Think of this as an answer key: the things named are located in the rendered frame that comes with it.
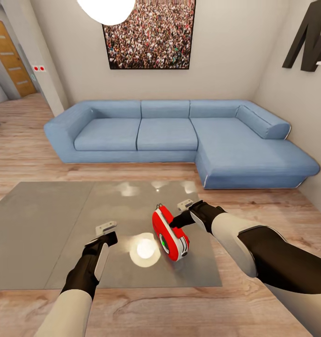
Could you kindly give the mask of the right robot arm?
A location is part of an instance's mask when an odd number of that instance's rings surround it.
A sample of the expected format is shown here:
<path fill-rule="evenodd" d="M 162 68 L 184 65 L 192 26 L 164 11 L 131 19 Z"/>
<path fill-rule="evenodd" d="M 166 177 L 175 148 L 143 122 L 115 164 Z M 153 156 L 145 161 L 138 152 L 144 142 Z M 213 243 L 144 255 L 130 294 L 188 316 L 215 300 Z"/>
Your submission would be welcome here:
<path fill-rule="evenodd" d="M 235 216 L 203 200 L 177 204 L 169 226 L 199 224 L 211 233 L 240 269 L 259 278 L 312 334 L 321 337 L 321 258 L 286 241 L 273 227 Z"/>

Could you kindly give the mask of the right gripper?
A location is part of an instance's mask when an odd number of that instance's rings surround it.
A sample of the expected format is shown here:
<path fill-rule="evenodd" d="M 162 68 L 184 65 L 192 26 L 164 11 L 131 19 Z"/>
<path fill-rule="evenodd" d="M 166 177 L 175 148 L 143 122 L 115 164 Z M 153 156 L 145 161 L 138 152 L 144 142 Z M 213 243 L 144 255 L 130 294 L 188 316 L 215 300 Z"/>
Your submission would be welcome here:
<path fill-rule="evenodd" d="M 181 213 L 180 215 L 178 215 L 177 217 L 173 218 L 173 221 L 170 222 L 169 226 L 172 228 L 177 227 L 178 229 L 182 228 L 185 225 L 189 225 L 189 224 L 194 224 L 191 223 L 187 217 L 186 217 L 186 213 L 187 211 L 184 211 L 183 213 Z"/>

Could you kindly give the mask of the radio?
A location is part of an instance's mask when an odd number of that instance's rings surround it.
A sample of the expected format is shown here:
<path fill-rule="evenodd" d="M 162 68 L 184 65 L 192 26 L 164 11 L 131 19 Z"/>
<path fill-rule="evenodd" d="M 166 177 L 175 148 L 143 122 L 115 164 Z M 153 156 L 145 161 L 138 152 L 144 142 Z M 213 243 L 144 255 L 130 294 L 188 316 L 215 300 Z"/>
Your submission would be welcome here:
<path fill-rule="evenodd" d="M 181 228 L 169 226 L 173 218 L 169 210 L 164 205 L 160 205 L 153 213 L 152 223 L 168 257 L 172 261 L 178 261 L 187 255 L 189 239 Z"/>

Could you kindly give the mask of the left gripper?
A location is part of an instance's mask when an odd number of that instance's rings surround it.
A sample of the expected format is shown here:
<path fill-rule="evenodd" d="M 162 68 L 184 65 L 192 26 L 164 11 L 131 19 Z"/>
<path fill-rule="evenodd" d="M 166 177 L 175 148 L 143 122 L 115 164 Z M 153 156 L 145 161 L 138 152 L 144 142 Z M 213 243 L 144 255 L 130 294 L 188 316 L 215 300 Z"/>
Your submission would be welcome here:
<path fill-rule="evenodd" d="M 112 231 L 106 235 L 101 236 L 100 238 L 105 239 L 108 242 L 108 247 L 114 245 L 118 242 L 117 235 L 115 231 Z"/>

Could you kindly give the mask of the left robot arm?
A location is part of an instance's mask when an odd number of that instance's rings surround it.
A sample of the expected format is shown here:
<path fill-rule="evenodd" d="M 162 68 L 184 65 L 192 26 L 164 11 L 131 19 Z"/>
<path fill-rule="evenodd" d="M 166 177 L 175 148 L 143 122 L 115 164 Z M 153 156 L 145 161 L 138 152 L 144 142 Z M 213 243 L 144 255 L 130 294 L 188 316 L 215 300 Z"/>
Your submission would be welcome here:
<path fill-rule="evenodd" d="M 88 317 L 107 258 L 109 246 L 118 242 L 117 226 L 110 221 L 95 228 L 97 239 L 85 245 L 82 257 L 69 272 L 66 284 L 33 337 L 85 337 Z"/>

